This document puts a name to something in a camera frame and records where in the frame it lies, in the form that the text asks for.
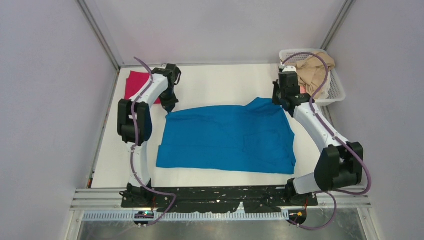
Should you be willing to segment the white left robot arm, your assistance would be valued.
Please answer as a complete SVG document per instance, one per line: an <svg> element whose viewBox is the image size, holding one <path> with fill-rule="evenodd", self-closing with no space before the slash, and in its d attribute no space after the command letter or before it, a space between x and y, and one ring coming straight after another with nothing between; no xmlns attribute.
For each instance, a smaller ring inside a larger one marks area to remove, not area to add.
<svg viewBox="0 0 424 240"><path fill-rule="evenodd" d="M123 200L133 201L148 207L154 199L163 196L174 202L174 193L154 190L150 187L151 176L147 166L147 144L153 133L151 107L160 100L162 108L169 114L179 100L175 85L181 78L181 70L168 63L165 68L155 68L149 73L147 83L130 99L118 103L117 133L130 152L131 177L126 190L121 192Z"/></svg>

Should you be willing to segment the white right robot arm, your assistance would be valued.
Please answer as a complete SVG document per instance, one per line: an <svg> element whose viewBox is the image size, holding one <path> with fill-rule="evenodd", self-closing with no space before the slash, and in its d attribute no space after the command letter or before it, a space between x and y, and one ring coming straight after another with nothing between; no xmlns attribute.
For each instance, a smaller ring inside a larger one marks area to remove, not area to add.
<svg viewBox="0 0 424 240"><path fill-rule="evenodd" d="M311 96L301 93L296 70L279 71L273 82L272 102L302 125L320 151L313 172L287 181L284 195L288 203L299 205L312 193L337 191L361 183L363 147L337 136L329 122L320 117Z"/></svg>

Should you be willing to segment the blue t shirt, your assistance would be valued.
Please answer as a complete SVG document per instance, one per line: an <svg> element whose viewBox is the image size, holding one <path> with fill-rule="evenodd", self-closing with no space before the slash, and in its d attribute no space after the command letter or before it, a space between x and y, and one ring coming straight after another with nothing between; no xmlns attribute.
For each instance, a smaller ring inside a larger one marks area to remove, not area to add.
<svg viewBox="0 0 424 240"><path fill-rule="evenodd" d="M292 175L294 141L286 112L269 98L191 108L166 116L156 165Z"/></svg>

